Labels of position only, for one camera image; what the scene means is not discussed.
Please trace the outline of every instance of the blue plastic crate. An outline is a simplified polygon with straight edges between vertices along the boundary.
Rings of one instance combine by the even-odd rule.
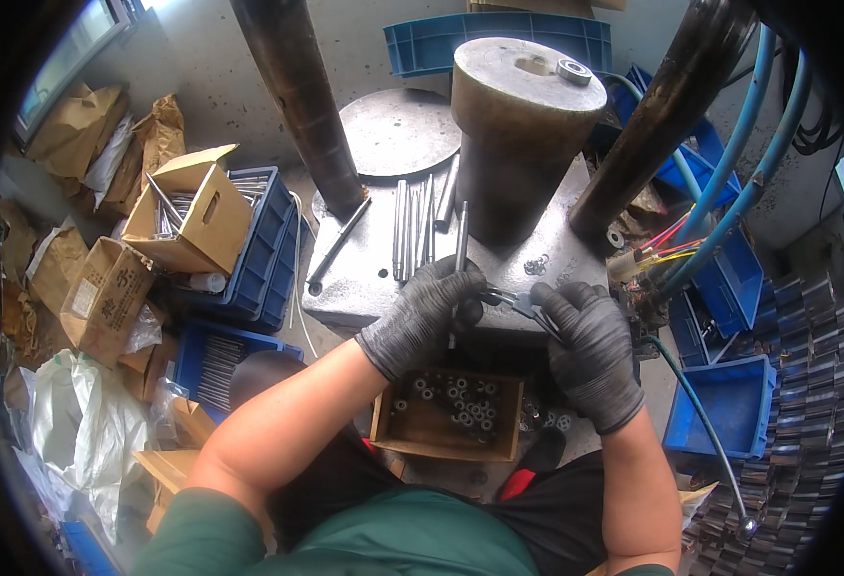
[[[451,72],[454,51],[477,38],[531,40],[563,52],[594,72],[612,72],[611,25],[536,12],[472,12],[413,20],[383,29],[393,75]]]
[[[751,330],[761,299],[764,270],[746,236],[730,230],[716,255],[692,278],[723,338]]]
[[[707,366],[710,363],[710,355],[700,338],[698,317],[694,314],[685,292],[669,301],[668,319],[675,345],[678,346],[681,365],[685,368]]]
[[[304,359],[303,350],[296,346],[285,344],[277,338],[204,320],[189,320],[185,325],[185,330],[182,332],[182,340],[179,344],[179,358],[176,360],[175,382],[187,388],[189,399],[195,400],[196,402],[198,401],[198,384],[201,383],[202,375],[201,360],[205,356],[207,337],[211,334],[243,342],[244,358],[255,352],[279,350],[287,352],[298,360]],[[208,415],[218,424],[227,418],[227,415],[223,411],[212,408],[207,402],[202,402],[202,406],[205,407]]]
[[[646,92],[646,88],[649,87],[650,82],[652,82],[652,76],[635,64],[630,67],[630,71],[627,73],[627,79],[633,82],[634,86],[640,92],[644,93]],[[637,101],[623,86],[617,86],[613,96],[617,118],[620,120],[621,125],[626,126],[630,116],[633,115],[633,111],[637,108]],[[694,174],[694,179],[698,181],[700,190],[703,190],[707,186],[707,182],[710,181],[711,176],[713,176],[714,167],[719,163],[720,158],[723,157],[725,147],[716,130],[713,128],[713,124],[706,118],[701,118],[698,121],[694,129],[691,130],[690,135],[698,141],[699,153],[687,144],[681,144],[679,149],[681,150],[681,155],[687,160],[687,165],[691,167],[691,172]],[[678,167],[675,166],[671,158],[666,160],[665,164],[659,168],[656,178],[667,182],[690,197],[690,191],[687,190],[685,179],[681,176],[681,172],[678,171]],[[717,196],[714,207],[719,207],[736,200],[741,191],[742,187],[739,184],[739,178],[733,171],[729,175],[726,186],[720,192],[720,195]]]
[[[255,320],[262,314],[262,305],[269,285],[275,252],[284,234],[285,223],[294,207],[288,189],[278,175],[278,168],[249,168],[234,170],[230,178],[268,176],[266,193],[255,205],[249,233],[237,258],[227,287],[219,294],[193,290],[176,293],[194,306],[220,316]]]
[[[262,308],[262,316],[253,328],[256,332],[277,332],[285,320],[285,309],[288,307],[288,300],[291,297],[291,288],[294,287],[294,263],[297,260],[297,224],[298,214],[295,210],[290,215],[289,224],[286,226],[285,237],[281,240],[279,257],[275,263],[275,270],[272,272],[272,279],[268,290],[265,293],[265,305]],[[301,249],[307,235],[310,234],[310,227],[307,220],[301,217]]]
[[[83,574],[91,576],[121,574],[112,566],[111,560],[83,522],[61,522],[60,535],[79,560]]]
[[[700,398],[723,450],[730,458],[760,458],[768,442],[768,419],[777,371],[761,355],[682,373]],[[665,427],[663,446],[669,450],[715,455],[691,399],[679,384]]]

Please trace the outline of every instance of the gray work glove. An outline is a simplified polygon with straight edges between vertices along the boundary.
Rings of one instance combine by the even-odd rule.
[[[426,264],[409,278],[393,307],[355,339],[371,363],[393,382],[434,350],[448,331],[454,306],[465,300],[462,310],[468,318],[474,315],[468,299],[483,290],[485,276],[469,260],[465,272],[454,271],[454,256]]]
[[[643,390],[633,375],[630,330],[607,288],[573,282],[554,291],[538,282],[531,300],[566,343],[548,344],[556,385],[599,434],[620,430],[643,406]]]

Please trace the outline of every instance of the person's left hand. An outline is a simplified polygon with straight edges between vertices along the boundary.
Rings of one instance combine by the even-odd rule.
[[[409,278],[393,307],[362,329],[355,340],[371,363],[393,382],[423,361],[439,342],[451,324],[453,307],[483,290],[485,276],[470,260],[465,272],[454,271],[454,256],[426,264]]]

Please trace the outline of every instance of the blue hose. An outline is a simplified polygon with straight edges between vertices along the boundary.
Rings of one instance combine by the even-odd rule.
[[[733,467],[730,466],[729,458],[726,457],[726,452],[723,451],[723,444],[720,443],[720,439],[716,435],[716,430],[713,429],[713,423],[711,423],[710,419],[707,418],[707,413],[704,412],[704,407],[700,403],[700,398],[698,398],[697,393],[694,392],[694,388],[691,388],[691,383],[687,381],[685,374],[681,372],[681,368],[678,366],[678,363],[675,362],[672,355],[665,349],[662,341],[655,336],[646,336],[643,338],[643,341],[649,342],[658,348],[659,353],[662,354],[665,361],[668,362],[669,368],[671,368],[672,372],[674,372],[678,377],[678,382],[681,384],[681,387],[685,389],[685,393],[687,393],[687,397],[690,398],[694,409],[697,410],[700,421],[703,422],[704,430],[707,431],[707,435],[710,436],[711,443],[713,443],[713,450],[720,458],[720,462],[723,464],[723,468],[726,471],[726,475],[729,477],[729,482],[731,488],[733,489],[733,501],[735,503],[736,513],[739,515],[739,527],[736,530],[735,535],[740,539],[744,539],[746,541],[750,540],[752,536],[755,535],[755,530],[758,528],[758,524],[755,522],[755,519],[749,516],[746,512],[746,504],[742,501],[742,492],[739,491],[739,484],[735,480]]]
[[[759,201],[764,187],[774,176],[778,166],[781,165],[781,160],[784,159],[790,143],[794,140],[796,128],[800,125],[800,120],[803,119],[803,110],[807,107],[809,90],[812,86],[812,77],[812,69],[807,63],[806,56],[801,51],[790,101],[787,103],[787,109],[784,111],[784,116],[781,117],[781,123],[777,127],[777,132],[774,133],[771,144],[768,144],[768,150],[755,169],[755,174],[710,236],[707,236],[707,239],[700,245],[694,255],[668,279],[662,290],[654,296],[653,303],[667,302],[679,293],[693,275],[713,258],[716,249],[723,244],[730,230],[738,226],[751,207]]]
[[[617,84],[625,87],[627,91],[636,99],[637,102],[643,99],[642,93],[639,91],[639,88],[634,86],[633,82],[630,82],[627,78],[624,78],[622,75],[617,74],[605,74],[605,78],[610,78]],[[696,178],[694,178],[694,173],[691,171],[691,167],[687,165],[687,160],[685,159],[685,155],[681,153],[681,146],[675,149],[675,152],[672,152],[672,162],[675,163],[675,166],[678,167],[678,172],[681,174],[681,177],[685,179],[685,186],[687,186],[687,190],[691,192],[691,197],[694,199],[695,202],[700,200],[700,184]]]
[[[716,168],[713,169],[710,181],[704,187],[703,193],[700,195],[700,200],[691,209],[691,213],[687,216],[687,222],[681,227],[675,235],[675,245],[684,244],[687,241],[693,240],[692,234],[699,237],[698,232],[700,225],[707,217],[707,213],[713,210],[713,205],[716,203],[717,197],[723,188],[726,186],[726,181],[730,174],[733,173],[735,164],[739,162],[739,156],[742,155],[743,150],[748,144],[748,138],[752,134],[752,129],[755,127],[755,121],[759,117],[762,102],[764,102],[765,94],[768,93],[768,84],[771,81],[772,65],[774,63],[774,45],[777,41],[777,36],[774,32],[764,24],[761,25],[761,33],[759,38],[759,52],[755,58],[755,70],[752,73],[752,80],[748,84],[748,94],[746,100],[742,104],[742,111],[739,113],[739,119],[735,122],[733,135],[730,136],[729,142],[726,143],[726,150],[720,157]]]

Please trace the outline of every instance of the green shirt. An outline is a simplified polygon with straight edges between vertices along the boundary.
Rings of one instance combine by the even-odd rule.
[[[652,567],[625,575],[671,574]],[[287,555],[265,556],[262,528],[215,490],[182,490],[133,574],[537,574],[520,538],[488,513],[433,490],[396,489],[336,514]]]

